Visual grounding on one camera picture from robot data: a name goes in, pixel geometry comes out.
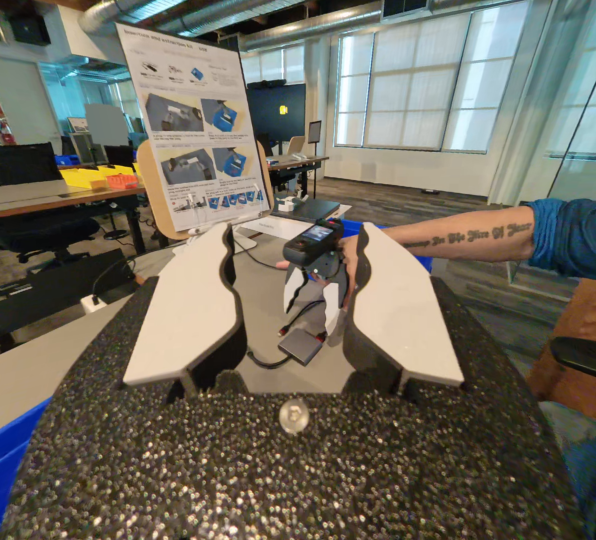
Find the black air vent grille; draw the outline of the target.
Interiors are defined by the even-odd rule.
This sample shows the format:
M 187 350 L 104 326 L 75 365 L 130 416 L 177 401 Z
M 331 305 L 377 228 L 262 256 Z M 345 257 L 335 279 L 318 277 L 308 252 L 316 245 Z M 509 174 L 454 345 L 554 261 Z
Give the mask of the black air vent grille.
M 427 12 L 431 0 L 382 0 L 380 22 L 390 22 L 396 19 Z

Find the black wall speaker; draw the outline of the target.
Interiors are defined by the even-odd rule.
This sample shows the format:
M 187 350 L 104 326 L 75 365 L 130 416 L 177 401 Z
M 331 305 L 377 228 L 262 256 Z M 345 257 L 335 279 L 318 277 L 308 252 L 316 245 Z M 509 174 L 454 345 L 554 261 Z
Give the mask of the black wall speaker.
M 14 40 L 18 43 L 46 47 L 51 44 L 49 32 L 42 15 L 10 16 L 8 23 Z

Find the grey usb hub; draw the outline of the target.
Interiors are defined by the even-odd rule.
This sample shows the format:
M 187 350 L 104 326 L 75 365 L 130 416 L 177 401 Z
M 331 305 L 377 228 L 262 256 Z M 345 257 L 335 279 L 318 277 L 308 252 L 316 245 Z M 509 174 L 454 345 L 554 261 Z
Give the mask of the grey usb hub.
M 324 341 L 302 328 L 285 335 L 278 343 L 278 349 L 302 366 L 307 366 L 323 348 Z

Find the large window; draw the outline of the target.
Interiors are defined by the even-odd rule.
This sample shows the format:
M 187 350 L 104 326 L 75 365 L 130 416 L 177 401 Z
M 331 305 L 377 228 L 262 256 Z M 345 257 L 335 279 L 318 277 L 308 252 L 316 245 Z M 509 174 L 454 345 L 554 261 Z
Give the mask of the large window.
M 334 146 L 487 154 L 531 8 L 517 0 L 340 37 Z

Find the black television screen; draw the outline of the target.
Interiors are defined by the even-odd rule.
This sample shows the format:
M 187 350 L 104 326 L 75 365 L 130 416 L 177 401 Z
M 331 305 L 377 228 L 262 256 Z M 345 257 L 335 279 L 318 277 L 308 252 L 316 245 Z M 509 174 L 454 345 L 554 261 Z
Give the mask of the black television screen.
M 305 134 L 305 83 L 253 82 L 246 94 L 256 134 L 268 134 L 275 142 Z

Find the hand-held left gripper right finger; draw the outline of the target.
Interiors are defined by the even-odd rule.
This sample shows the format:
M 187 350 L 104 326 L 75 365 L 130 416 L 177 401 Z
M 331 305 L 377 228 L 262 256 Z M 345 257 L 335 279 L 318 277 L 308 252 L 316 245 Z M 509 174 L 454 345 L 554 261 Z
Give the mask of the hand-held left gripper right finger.
M 464 374 L 430 273 L 372 223 L 361 225 L 343 353 L 372 387 L 410 380 L 460 387 Z

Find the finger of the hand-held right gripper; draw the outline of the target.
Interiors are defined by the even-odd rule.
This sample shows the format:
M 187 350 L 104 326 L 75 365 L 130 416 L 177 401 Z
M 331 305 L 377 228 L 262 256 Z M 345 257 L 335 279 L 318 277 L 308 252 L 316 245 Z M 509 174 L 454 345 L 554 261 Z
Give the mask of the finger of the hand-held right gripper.
M 286 280 L 283 291 L 283 310 L 289 313 L 300 291 L 308 283 L 309 277 L 306 270 L 297 265 L 289 265 L 286 271 Z
M 350 276 L 347 269 L 339 269 L 324 287 L 325 332 L 331 336 L 336 329 L 340 312 L 350 296 Z

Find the black computer monitor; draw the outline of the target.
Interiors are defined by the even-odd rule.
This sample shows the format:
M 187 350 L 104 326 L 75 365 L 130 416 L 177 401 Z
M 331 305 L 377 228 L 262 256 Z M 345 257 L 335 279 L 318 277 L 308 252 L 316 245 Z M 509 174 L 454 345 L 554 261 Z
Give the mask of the black computer monitor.
M 1 186 L 62 180 L 51 142 L 1 146 Z

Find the blue plastic bin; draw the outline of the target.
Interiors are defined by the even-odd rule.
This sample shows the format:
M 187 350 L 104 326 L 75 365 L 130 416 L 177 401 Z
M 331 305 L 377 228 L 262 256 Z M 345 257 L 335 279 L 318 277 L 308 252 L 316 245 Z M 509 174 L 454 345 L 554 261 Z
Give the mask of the blue plastic bin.
M 353 221 L 345 218 L 341 218 L 340 220 L 343 224 L 343 236 L 342 240 L 347 240 L 348 238 L 353 238 L 354 240 L 358 240 L 359 233 L 361 231 L 361 227 L 363 222 Z M 421 265 L 426 269 L 426 271 L 430 274 L 433 266 L 433 258 L 428 256 L 415 256 L 415 258 L 421 263 Z
M 32 434 L 51 398 L 1 428 L 1 521 Z

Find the printed instruction poster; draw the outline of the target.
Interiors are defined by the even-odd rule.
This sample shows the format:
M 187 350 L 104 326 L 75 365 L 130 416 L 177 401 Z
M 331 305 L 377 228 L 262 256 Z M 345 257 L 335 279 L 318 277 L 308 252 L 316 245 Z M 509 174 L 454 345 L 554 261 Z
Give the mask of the printed instruction poster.
M 259 209 L 267 198 L 239 54 L 115 27 L 175 230 Z

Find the white cardboard box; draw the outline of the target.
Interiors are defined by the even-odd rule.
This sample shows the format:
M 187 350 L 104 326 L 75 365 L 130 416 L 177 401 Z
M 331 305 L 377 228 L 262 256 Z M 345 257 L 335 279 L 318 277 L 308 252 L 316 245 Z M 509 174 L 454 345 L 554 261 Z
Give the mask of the white cardboard box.
M 339 204 L 339 210 L 332 214 L 332 216 L 330 216 L 331 218 L 341 218 L 352 208 L 351 205 Z M 303 231 L 309 229 L 315 223 L 316 222 L 308 223 L 269 215 L 244 223 L 242 226 L 248 230 L 269 234 L 270 236 L 282 238 L 284 240 L 291 240 L 292 238 L 295 238 L 301 234 Z

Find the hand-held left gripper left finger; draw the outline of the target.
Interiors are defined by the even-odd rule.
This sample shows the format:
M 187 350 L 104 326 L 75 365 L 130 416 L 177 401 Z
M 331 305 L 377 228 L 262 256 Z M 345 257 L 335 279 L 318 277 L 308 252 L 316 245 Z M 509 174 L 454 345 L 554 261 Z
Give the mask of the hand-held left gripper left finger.
M 234 289 L 234 238 L 228 223 L 193 237 L 162 269 L 123 383 L 178 381 L 209 389 L 247 353 L 242 301 Z

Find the white monitor stand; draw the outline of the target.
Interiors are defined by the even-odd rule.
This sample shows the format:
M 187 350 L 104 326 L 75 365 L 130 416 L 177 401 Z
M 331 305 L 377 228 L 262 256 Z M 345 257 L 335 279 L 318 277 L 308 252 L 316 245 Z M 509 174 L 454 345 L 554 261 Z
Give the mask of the white monitor stand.
M 182 242 L 172 246 L 172 252 L 174 253 L 174 255 L 183 253 L 183 250 L 186 248 L 186 246 L 190 245 L 191 243 L 196 241 L 197 238 L 199 238 L 201 236 L 201 233 L 199 233 L 198 230 L 196 230 L 196 231 L 193 230 L 193 232 L 194 232 L 193 236 L 190 236 L 185 241 L 182 241 Z M 256 240 L 244 235 L 244 228 L 243 228 L 242 224 L 233 225 L 232 234 L 233 234 L 233 240 L 234 240 L 234 254 L 235 255 L 250 251 L 251 249 L 254 249 L 257 246 Z

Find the black framed sign stand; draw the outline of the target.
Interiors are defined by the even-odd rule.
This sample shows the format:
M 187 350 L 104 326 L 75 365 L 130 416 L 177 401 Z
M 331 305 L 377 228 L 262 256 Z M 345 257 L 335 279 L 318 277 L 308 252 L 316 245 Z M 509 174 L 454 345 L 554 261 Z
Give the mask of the black framed sign stand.
M 316 120 L 309 123 L 309 130 L 308 130 L 308 144 L 312 146 L 312 151 L 314 155 L 317 155 L 317 145 L 321 139 L 321 130 L 322 130 L 322 120 Z M 313 184 L 313 199 L 317 197 L 317 170 L 318 167 L 314 169 L 314 184 Z

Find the person's right hand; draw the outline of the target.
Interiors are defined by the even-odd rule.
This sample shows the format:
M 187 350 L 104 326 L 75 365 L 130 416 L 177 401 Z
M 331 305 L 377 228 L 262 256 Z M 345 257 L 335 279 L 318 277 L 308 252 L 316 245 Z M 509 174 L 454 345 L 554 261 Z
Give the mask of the person's right hand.
M 348 279 L 347 292 L 343 303 L 343 309 L 345 311 L 347 311 L 348 309 L 350 298 L 356 286 L 355 274 L 358 265 L 357 244 L 358 236 L 342 238 L 339 241 L 339 248 L 340 252 L 343 255 L 343 263 L 346 266 L 346 273 Z

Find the white charger set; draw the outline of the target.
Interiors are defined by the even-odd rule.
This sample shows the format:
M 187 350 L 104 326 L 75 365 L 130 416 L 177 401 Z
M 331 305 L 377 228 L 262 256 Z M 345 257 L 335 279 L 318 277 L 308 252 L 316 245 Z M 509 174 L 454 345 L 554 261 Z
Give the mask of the white charger set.
M 289 214 L 301 208 L 306 201 L 309 200 L 309 195 L 302 191 L 299 194 L 276 194 L 274 197 L 273 212 Z

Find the black flat panel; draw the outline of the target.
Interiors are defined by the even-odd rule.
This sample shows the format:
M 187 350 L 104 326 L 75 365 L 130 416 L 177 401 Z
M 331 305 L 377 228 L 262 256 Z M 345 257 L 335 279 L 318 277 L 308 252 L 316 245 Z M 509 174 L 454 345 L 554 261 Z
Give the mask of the black flat panel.
M 121 250 L 111 250 L 1 285 L 1 351 L 14 345 L 12 333 L 96 295 L 106 304 L 138 289 Z

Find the wooden top office desk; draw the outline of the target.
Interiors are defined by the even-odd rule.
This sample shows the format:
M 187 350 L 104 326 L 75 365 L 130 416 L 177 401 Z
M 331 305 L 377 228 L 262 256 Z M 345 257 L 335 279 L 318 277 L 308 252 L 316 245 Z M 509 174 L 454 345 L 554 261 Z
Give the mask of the wooden top office desk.
M 71 214 L 97 218 L 111 213 L 111 204 L 123 212 L 128 220 L 128 231 L 137 254 L 145 253 L 145 242 L 138 215 L 138 195 L 145 193 L 142 186 L 131 190 L 86 190 L 68 186 L 62 181 L 44 181 L 1 187 L 1 218 L 34 214 Z
M 296 158 L 278 155 L 265 157 L 273 192 L 277 192 L 280 186 L 288 184 L 297 177 L 302 193 L 307 195 L 309 172 L 316 172 L 328 159 L 329 156 Z

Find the person's right forearm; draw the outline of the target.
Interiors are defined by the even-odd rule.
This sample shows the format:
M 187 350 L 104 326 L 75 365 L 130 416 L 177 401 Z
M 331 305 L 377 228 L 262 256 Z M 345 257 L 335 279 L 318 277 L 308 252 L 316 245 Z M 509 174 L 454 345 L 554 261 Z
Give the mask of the person's right forearm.
M 532 256 L 534 228 L 533 209 L 521 206 L 468 212 L 383 232 L 416 256 L 506 262 Z

